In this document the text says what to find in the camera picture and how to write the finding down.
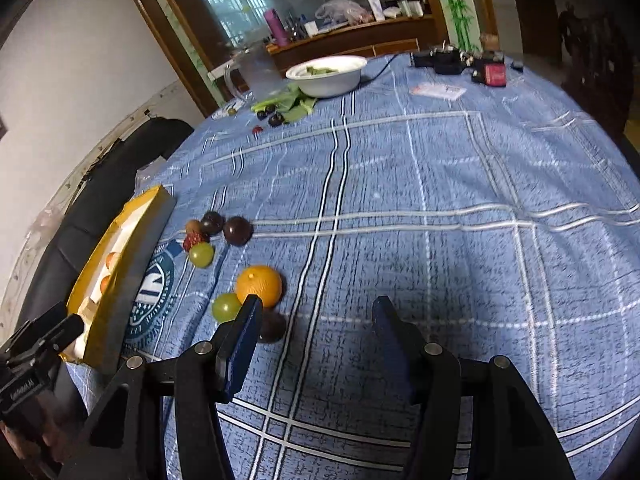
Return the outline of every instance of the blue gripper pad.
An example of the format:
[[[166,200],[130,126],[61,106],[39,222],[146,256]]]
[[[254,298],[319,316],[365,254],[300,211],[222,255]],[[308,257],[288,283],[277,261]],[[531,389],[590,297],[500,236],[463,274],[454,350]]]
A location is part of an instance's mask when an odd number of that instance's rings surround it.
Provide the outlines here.
[[[387,296],[379,296],[372,305],[373,329],[382,344],[386,371],[396,387],[410,402],[417,402],[424,384],[424,359],[421,351],[425,341],[418,328],[403,322]]]
[[[262,302],[258,296],[250,295],[244,300],[216,356],[217,373],[225,378],[223,391],[229,400],[242,389],[261,325]]]

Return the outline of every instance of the glass pitcher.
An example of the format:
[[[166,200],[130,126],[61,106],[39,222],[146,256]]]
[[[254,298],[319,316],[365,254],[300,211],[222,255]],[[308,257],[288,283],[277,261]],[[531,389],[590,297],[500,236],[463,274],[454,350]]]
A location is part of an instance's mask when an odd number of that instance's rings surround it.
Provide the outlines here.
[[[248,94],[231,81],[231,71],[238,69],[249,87]],[[225,84],[231,94],[244,103],[264,101],[281,91],[286,81],[280,76],[271,55],[262,42],[254,43],[236,53],[225,66]]]

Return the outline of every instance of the black sofa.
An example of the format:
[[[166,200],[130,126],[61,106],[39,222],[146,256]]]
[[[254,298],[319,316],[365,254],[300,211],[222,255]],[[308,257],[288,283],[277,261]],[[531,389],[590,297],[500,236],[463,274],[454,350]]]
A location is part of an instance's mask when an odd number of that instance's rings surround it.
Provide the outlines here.
[[[171,154],[193,132],[180,120],[152,118],[126,140],[118,140],[85,176],[84,188],[69,207],[53,239],[40,259],[18,318],[18,326],[35,319],[53,305],[59,320],[66,317],[64,305],[71,289],[123,205],[131,198],[136,172],[159,156]],[[81,424],[87,413],[65,366],[52,371],[53,390],[64,418]]]

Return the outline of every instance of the pitcher handle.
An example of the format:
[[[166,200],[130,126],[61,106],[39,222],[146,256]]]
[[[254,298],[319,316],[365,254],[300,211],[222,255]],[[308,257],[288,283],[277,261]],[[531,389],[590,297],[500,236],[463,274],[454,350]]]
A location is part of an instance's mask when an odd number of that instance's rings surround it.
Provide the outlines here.
[[[243,103],[246,103],[247,102],[246,97],[242,95],[242,92],[239,91],[238,88],[236,88],[236,86],[231,81],[231,71],[235,70],[236,68],[238,68],[238,66],[236,65],[233,59],[225,65],[225,85],[227,89],[231,92],[231,95],[233,97],[242,101]]]

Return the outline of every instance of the blue tablecloth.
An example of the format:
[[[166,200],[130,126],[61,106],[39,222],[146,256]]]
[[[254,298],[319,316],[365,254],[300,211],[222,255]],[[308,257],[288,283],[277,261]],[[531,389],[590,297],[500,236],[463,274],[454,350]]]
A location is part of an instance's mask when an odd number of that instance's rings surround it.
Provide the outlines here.
[[[411,94],[424,82],[466,93]],[[596,479],[640,413],[640,184],[602,129],[531,72],[508,69],[506,88],[488,88],[407,56],[299,123],[254,136],[255,124],[245,109],[207,119],[148,184],[177,205],[124,347],[176,356],[211,337],[210,301],[246,266],[282,273],[286,338],[258,346],[238,398],[220,406],[236,478],[399,478],[417,411],[372,332],[371,303],[386,294],[454,354],[510,357],[577,478]],[[196,269],[178,244],[210,209],[255,234],[242,248],[216,238],[212,266]],[[93,406],[92,373],[72,375]],[[167,419],[179,478],[171,406]]]

